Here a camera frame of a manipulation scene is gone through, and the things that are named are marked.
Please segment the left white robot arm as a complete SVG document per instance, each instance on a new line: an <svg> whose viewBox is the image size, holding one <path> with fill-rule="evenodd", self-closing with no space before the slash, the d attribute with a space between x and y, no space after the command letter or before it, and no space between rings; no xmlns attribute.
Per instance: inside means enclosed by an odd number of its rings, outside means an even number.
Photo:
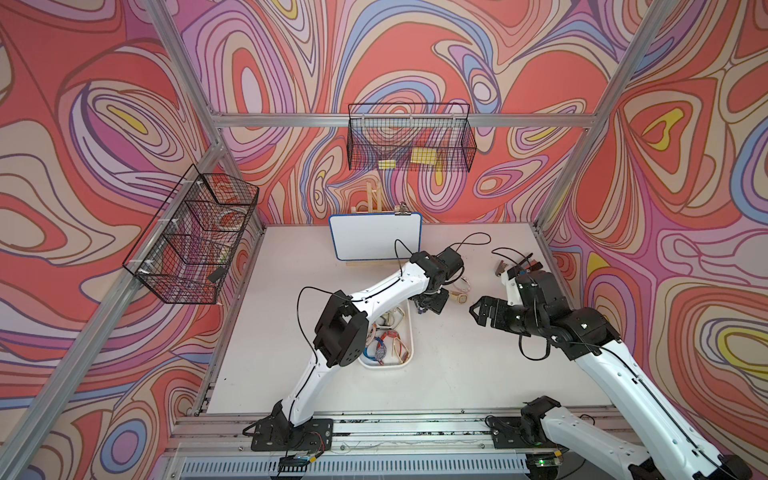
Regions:
<svg viewBox="0 0 768 480"><path fill-rule="evenodd" d="M328 301L307 342L312 356L291 393L275 403L270 414L243 429L256 452L300 450L311 441L323 451L331 444L333 421L311 424L317 397L343 367L355 362L366 348L371 325L385 313L411 301L417 312L439 315L449 298L446 287L464 271L458 249L447 247L433 255L419 251L397 272L379 283L347 294L337 290Z"/></svg>

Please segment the blue transparent watch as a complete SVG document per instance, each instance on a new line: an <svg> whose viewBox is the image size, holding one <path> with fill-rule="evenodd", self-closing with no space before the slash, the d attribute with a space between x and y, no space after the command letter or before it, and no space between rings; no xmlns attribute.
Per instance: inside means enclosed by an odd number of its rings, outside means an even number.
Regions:
<svg viewBox="0 0 768 480"><path fill-rule="evenodd" d="M364 351L364 355L375 364L383 365L387 355L385 342L381 338L375 337L373 342Z"/></svg>

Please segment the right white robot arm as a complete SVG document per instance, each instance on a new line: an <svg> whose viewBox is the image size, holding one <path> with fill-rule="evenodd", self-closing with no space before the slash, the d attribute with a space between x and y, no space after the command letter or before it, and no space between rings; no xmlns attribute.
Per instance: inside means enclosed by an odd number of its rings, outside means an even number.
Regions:
<svg viewBox="0 0 768 480"><path fill-rule="evenodd" d="M548 350L561 351L596 383L641 441L625 442L540 396L521 411L528 442L562 445L615 479L751 478L743 459L721 453L665 398L601 313L569 306L551 273L503 274L501 281L506 298L480 297L469 308L475 322L545 339Z"/></svg>

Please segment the red transparent watch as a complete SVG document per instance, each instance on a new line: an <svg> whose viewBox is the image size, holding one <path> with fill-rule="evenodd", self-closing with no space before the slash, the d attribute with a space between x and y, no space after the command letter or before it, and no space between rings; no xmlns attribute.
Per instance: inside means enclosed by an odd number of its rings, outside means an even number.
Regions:
<svg viewBox="0 0 768 480"><path fill-rule="evenodd" d="M405 364L411 357L410 349L397 332L392 332L390 338L392 339L391 353L393 358L396 359L399 364Z"/></svg>

